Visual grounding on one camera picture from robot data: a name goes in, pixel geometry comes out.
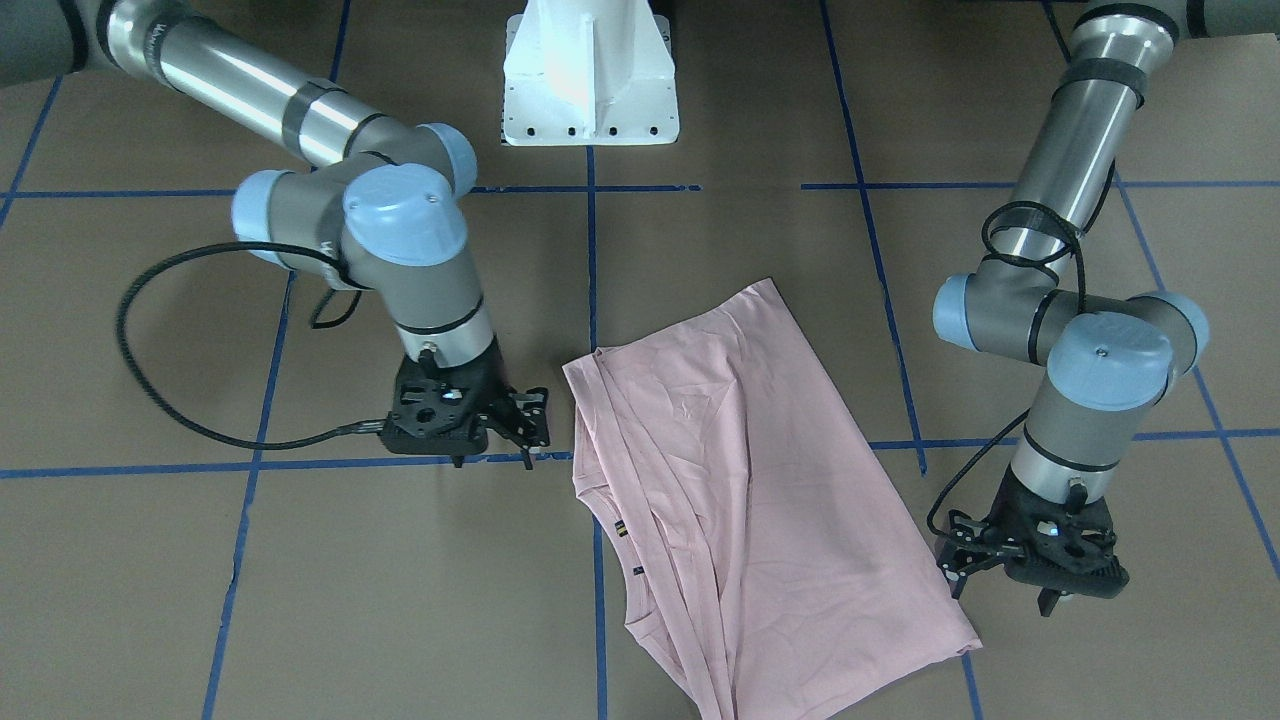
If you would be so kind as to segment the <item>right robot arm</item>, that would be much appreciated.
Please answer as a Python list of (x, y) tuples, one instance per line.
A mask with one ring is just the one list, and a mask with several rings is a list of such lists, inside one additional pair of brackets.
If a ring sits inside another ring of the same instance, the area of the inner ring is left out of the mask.
[[(3, 4), (4, 86), (96, 69), (191, 97), (308, 168), (248, 176), (230, 201), (233, 241), (166, 258), (123, 293), (116, 347), (155, 406), (200, 436), (259, 452), (376, 436), (390, 454), (445, 457), (461, 468), (499, 436), (532, 466), (549, 442), (548, 392), (520, 392), (507, 379), (461, 209), (477, 179), (462, 133), (443, 123), (399, 122), (187, 1)], [(134, 301), (164, 272), (233, 252), (321, 278), (329, 293), (381, 299), (403, 347), (384, 416), (265, 442), (207, 428), (160, 395), (131, 347)]]

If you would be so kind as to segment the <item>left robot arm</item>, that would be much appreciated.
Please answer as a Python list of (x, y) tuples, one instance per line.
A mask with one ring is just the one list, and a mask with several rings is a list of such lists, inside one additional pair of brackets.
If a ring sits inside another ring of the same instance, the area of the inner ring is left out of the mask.
[(1110, 600), (1128, 584), (1105, 493), (1149, 410), (1204, 355), (1210, 324), (1180, 293), (1089, 292), (1083, 245), (1151, 76), (1175, 47), (1276, 32), (1275, 1), (1092, 1), (1073, 26), (1012, 195), (980, 228), (978, 268), (934, 297), (941, 340), (1044, 369), (1010, 423), (1021, 434), (989, 511), (952, 510), (943, 525), (927, 514), (954, 597), (992, 568), (1037, 587), (1043, 616), (1066, 597)]

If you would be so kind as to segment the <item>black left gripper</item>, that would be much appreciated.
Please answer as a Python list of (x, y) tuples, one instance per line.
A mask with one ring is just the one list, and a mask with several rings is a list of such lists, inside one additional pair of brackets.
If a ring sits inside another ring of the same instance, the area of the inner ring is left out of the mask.
[(950, 511), (934, 550), (952, 600), (977, 573), (1000, 568), (1007, 578), (1039, 588), (1039, 615), (1051, 618), (1074, 594), (1110, 600), (1126, 588), (1130, 575), (1116, 543), (1106, 500), (1070, 489), (1068, 501), (1057, 503), (1007, 470), (988, 514), (974, 519)]

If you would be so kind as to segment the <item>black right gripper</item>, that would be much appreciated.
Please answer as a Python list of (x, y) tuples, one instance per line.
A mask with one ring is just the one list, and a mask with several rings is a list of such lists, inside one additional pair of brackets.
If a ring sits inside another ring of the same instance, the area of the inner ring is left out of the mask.
[(462, 469), (467, 456), (486, 452), (493, 430), (518, 447), (524, 469), (531, 471), (532, 455), (550, 442), (548, 395), (545, 387), (520, 393), (509, 386), (495, 340), (458, 366), (440, 366), (435, 354), (424, 350), (416, 360), (401, 361), (380, 441), (392, 454), (447, 456)]

